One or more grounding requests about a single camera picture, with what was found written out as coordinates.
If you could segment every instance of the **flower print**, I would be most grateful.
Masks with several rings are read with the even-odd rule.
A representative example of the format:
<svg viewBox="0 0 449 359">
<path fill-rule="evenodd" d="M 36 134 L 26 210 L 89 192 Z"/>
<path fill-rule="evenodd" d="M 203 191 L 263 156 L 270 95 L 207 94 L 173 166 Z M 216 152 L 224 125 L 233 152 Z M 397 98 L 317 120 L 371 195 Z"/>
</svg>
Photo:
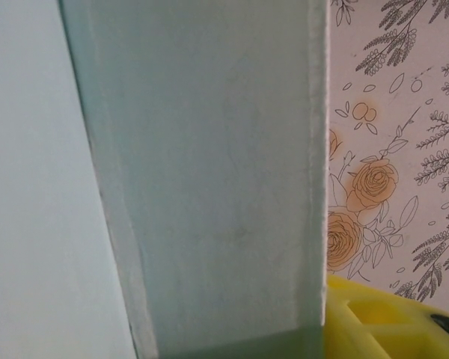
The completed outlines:
<svg viewBox="0 0 449 359">
<path fill-rule="evenodd" d="M 355 213 L 346 207 L 329 207 L 328 215 L 328 270 L 340 271 L 346 267 L 361 247 L 362 227 Z"/>
<path fill-rule="evenodd" d="M 388 159 L 365 164 L 352 180 L 347 209 L 360 212 L 376 208 L 394 193 L 398 180 L 396 168 L 389 164 Z"/>
</svg>

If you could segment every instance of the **leaf illustration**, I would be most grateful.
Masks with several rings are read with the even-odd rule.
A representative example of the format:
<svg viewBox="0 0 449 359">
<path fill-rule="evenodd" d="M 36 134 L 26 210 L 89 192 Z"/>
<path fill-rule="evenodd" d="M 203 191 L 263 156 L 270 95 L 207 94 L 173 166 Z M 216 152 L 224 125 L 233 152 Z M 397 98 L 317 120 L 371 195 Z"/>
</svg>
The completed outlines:
<svg viewBox="0 0 449 359">
<path fill-rule="evenodd" d="M 371 92 L 375 88 L 376 88 L 376 86 L 371 84 L 371 85 L 366 86 L 362 92 Z"/>
<path fill-rule="evenodd" d="M 448 208 L 449 208 L 449 202 L 446 202 L 441 206 L 441 209 L 448 209 Z"/>
<path fill-rule="evenodd" d="M 407 143 L 408 143 L 408 141 L 407 140 L 403 140 L 403 139 L 393 141 L 393 142 L 391 142 L 391 144 L 388 147 L 388 152 L 389 153 L 396 153 L 401 148 L 406 146 Z"/>
<path fill-rule="evenodd" d="M 403 84 L 404 81 L 404 73 L 401 73 L 398 77 L 396 77 L 394 79 L 394 81 L 392 82 L 390 88 L 389 88 L 389 93 L 394 93 L 397 90 L 399 90 L 399 88 L 401 87 L 401 85 Z"/>
<path fill-rule="evenodd" d="M 346 189 L 334 174 L 329 175 L 331 179 L 331 194 L 335 200 L 336 206 L 345 206 L 347 199 Z"/>
<path fill-rule="evenodd" d="M 369 156 L 369 157 L 366 157 L 365 159 L 362 159 L 361 162 L 363 162 L 363 163 L 372 163 L 372 162 L 375 162 L 377 160 L 378 160 L 377 156 Z"/>
<path fill-rule="evenodd" d="M 434 294 L 436 293 L 436 290 L 437 290 L 437 282 L 436 282 L 435 278 L 431 279 L 430 287 L 431 287 L 430 298 L 432 298 L 434 296 Z"/>
<path fill-rule="evenodd" d="M 363 237 L 365 245 L 372 245 L 376 241 L 376 235 L 368 228 L 363 229 Z"/>
<path fill-rule="evenodd" d="M 364 47 L 364 50 L 370 49 L 371 47 L 374 47 L 376 45 L 379 45 L 380 43 L 392 43 L 393 40 L 397 39 L 397 30 L 391 30 L 389 32 L 386 32 L 385 34 L 376 37 L 375 39 L 371 40 L 367 45 Z"/>
<path fill-rule="evenodd" d="M 371 258 L 371 253 L 373 253 L 373 251 L 371 250 L 371 247 L 369 245 L 364 247 L 364 250 L 362 251 L 362 256 L 366 263 Z"/>
<path fill-rule="evenodd" d="M 362 268 L 364 265 L 364 258 L 362 254 L 359 254 L 352 260 L 351 265 L 349 266 L 349 271 L 347 274 L 347 279 L 351 279 L 355 276 L 356 273 Z"/>
<path fill-rule="evenodd" d="M 338 108 L 337 110 L 335 110 L 335 112 L 337 114 L 339 114 L 341 117 L 346 118 L 347 117 L 347 113 L 344 112 L 343 110 L 341 110 L 340 108 Z"/>
<path fill-rule="evenodd" d="M 347 151 L 346 156 L 344 157 L 344 165 L 349 166 L 351 161 L 354 159 L 351 151 Z"/>
<path fill-rule="evenodd" d="M 407 290 L 409 290 L 411 288 L 411 286 L 412 286 L 412 282 L 404 283 L 402 286 L 399 287 L 399 289 L 396 292 L 394 292 L 394 294 L 403 295 Z"/>
<path fill-rule="evenodd" d="M 351 9 L 352 9 L 352 7 L 349 7 L 349 8 L 346 7 L 346 9 L 345 9 L 347 25 L 351 25 L 351 14 L 349 13 L 349 10 L 351 10 Z"/>
<path fill-rule="evenodd" d="M 386 250 L 389 253 L 389 257 L 392 259 L 392 248 L 388 241 L 384 240 L 384 244 L 386 245 Z"/>
<path fill-rule="evenodd" d="M 382 202 L 381 211 L 379 212 L 379 223 L 384 221 L 384 218 L 386 218 L 386 215 L 388 215 L 388 213 L 389 213 L 389 202 L 385 200 L 384 202 Z"/>
<path fill-rule="evenodd" d="M 377 128 L 372 123 L 366 123 L 366 127 L 373 135 L 377 135 Z"/>
<path fill-rule="evenodd" d="M 381 234 L 381 236 L 388 236 L 388 235 L 390 235 L 391 233 L 393 233 L 394 232 L 394 228 L 393 227 L 386 227 L 386 228 L 384 228 L 381 232 L 380 232 L 380 234 Z"/>
<path fill-rule="evenodd" d="M 411 221 L 414 218 L 416 212 L 418 211 L 418 206 L 419 206 L 418 196 L 414 196 L 413 198 L 411 198 L 409 200 L 409 202 L 404 207 L 403 212 L 401 213 L 401 217 L 400 217 L 400 220 L 399 220 L 399 226 L 401 228 L 404 228 L 409 223 L 411 223 Z"/>
<path fill-rule="evenodd" d="M 418 301 L 424 301 L 424 299 L 426 299 L 426 297 L 429 295 L 430 291 L 431 290 L 428 286 L 424 286 L 418 295 Z"/>
<path fill-rule="evenodd" d="M 380 242 L 373 248 L 373 268 L 376 268 L 380 263 L 384 254 L 386 253 L 386 246 Z"/>
<path fill-rule="evenodd" d="M 391 247 L 400 247 L 403 243 L 404 239 L 402 234 L 395 234 L 389 239 L 389 244 Z"/>
<path fill-rule="evenodd" d="M 371 209 L 363 209 L 358 214 L 358 222 L 360 224 L 366 225 L 374 221 L 375 219 L 379 220 L 379 213 L 381 212 L 381 207 L 375 207 Z"/>
<path fill-rule="evenodd" d="M 440 286 L 442 283 L 442 267 L 440 264 L 436 265 L 434 274 L 437 278 L 437 286 Z"/>
<path fill-rule="evenodd" d="M 377 218 L 374 221 L 372 221 L 371 223 L 369 223 L 366 227 L 369 228 L 370 230 L 376 230 L 376 228 L 377 228 Z"/>
<path fill-rule="evenodd" d="M 340 7 L 339 9 L 337 9 L 336 13 L 336 26 L 341 25 L 341 22 L 343 21 L 343 15 L 344 15 L 343 8 Z"/>
</svg>

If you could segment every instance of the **rose illustration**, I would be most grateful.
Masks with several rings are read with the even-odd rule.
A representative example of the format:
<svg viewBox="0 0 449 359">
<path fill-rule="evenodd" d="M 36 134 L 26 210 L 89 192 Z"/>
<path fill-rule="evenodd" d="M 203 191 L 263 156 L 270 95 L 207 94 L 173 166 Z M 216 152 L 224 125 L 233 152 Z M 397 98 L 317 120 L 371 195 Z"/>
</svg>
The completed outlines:
<svg viewBox="0 0 449 359">
<path fill-rule="evenodd" d="M 355 213 L 346 207 L 329 207 L 328 270 L 340 271 L 359 251 L 362 228 Z"/>
<path fill-rule="evenodd" d="M 329 130 L 329 160 L 332 160 L 332 156 L 335 154 L 339 145 L 340 144 L 337 142 L 337 136 L 336 136 L 335 132 L 332 129 L 330 129 Z"/>
<path fill-rule="evenodd" d="M 398 179 L 396 168 L 389 164 L 388 159 L 367 163 L 352 180 L 347 209 L 360 212 L 376 208 L 393 194 Z"/>
</svg>

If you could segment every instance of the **yellow toy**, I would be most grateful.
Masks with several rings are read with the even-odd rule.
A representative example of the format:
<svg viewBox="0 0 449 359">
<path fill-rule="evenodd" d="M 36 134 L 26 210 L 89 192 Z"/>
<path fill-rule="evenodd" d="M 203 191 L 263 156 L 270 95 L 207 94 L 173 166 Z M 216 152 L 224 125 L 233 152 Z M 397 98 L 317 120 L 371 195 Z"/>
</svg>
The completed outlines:
<svg viewBox="0 0 449 359">
<path fill-rule="evenodd" d="M 328 276 L 326 359 L 449 359 L 449 314 Z"/>
</svg>

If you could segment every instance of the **painted wood edge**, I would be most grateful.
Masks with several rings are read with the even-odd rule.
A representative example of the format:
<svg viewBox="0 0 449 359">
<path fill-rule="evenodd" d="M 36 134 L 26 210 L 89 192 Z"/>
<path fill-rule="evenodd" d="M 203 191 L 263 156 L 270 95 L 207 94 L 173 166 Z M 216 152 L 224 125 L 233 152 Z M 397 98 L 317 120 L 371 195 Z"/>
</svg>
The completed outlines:
<svg viewBox="0 0 449 359">
<path fill-rule="evenodd" d="M 76 21 L 76 24 L 87 24 L 86 27 L 74 29 L 67 25 L 67 19 L 72 16 L 78 16 L 77 13 L 68 11 L 73 6 L 68 1 L 59 0 L 61 18 L 64 31 L 67 36 L 67 45 L 72 59 L 73 71 L 75 73 L 76 85 L 79 90 L 80 103 L 82 107 L 83 117 L 85 119 L 85 127 L 87 129 L 88 142 L 93 159 L 95 177 L 100 190 L 100 199 L 103 205 L 103 211 L 106 218 L 106 225 L 109 232 L 109 239 L 112 244 L 115 264 L 117 266 L 118 277 L 120 278 L 120 286 L 125 301 L 126 314 L 128 316 L 129 329 L 132 335 L 135 354 L 138 359 L 156 359 L 158 358 L 158 346 L 153 329 L 153 322 L 147 305 L 147 291 L 144 284 L 143 267 L 141 263 L 141 252 L 138 241 L 135 237 L 134 230 L 130 221 L 129 213 L 126 209 L 123 196 L 123 187 L 121 185 L 121 168 L 117 151 L 114 148 L 114 141 L 111 131 L 108 131 L 107 138 L 102 138 L 101 143 L 106 144 L 100 151 L 95 151 L 93 140 L 93 130 L 87 124 L 87 106 L 83 101 L 82 92 L 85 92 L 84 86 L 96 86 L 93 90 L 96 93 L 102 93 L 100 90 L 100 81 L 95 72 L 100 67 L 100 51 L 94 42 L 94 28 L 91 21 L 91 8 L 89 1 L 83 1 L 79 6 L 83 7 L 83 16 L 86 16 L 84 22 Z M 82 37 L 83 43 L 87 46 L 78 48 L 72 41 L 73 36 Z M 95 66 L 87 68 L 93 69 L 87 71 L 86 74 L 77 73 L 76 57 L 74 53 L 85 53 L 92 60 Z M 87 81 L 81 82 L 80 76 Z M 111 119 L 106 104 L 99 102 L 102 107 L 100 110 L 104 114 L 103 121 L 107 122 L 110 128 Z M 112 171 L 108 171 L 106 164 L 115 166 Z"/>
<path fill-rule="evenodd" d="M 308 154 L 309 172 L 314 170 L 323 175 L 322 179 L 313 179 L 309 176 L 310 186 L 309 198 L 314 203 L 315 211 L 309 216 L 308 226 L 315 223 L 320 224 L 320 241 L 322 244 L 320 255 L 323 257 L 323 267 L 321 273 L 317 274 L 313 280 L 319 280 L 321 288 L 321 313 L 320 324 L 324 326 L 326 312 L 326 248 L 327 248 L 327 178 L 329 171 L 328 164 L 328 137 L 329 137 L 329 117 L 328 117 L 328 88 L 329 88 L 329 11 L 323 1 L 308 1 L 308 68 L 309 74 L 309 100 L 310 128 L 311 128 L 311 151 Z"/>
</svg>

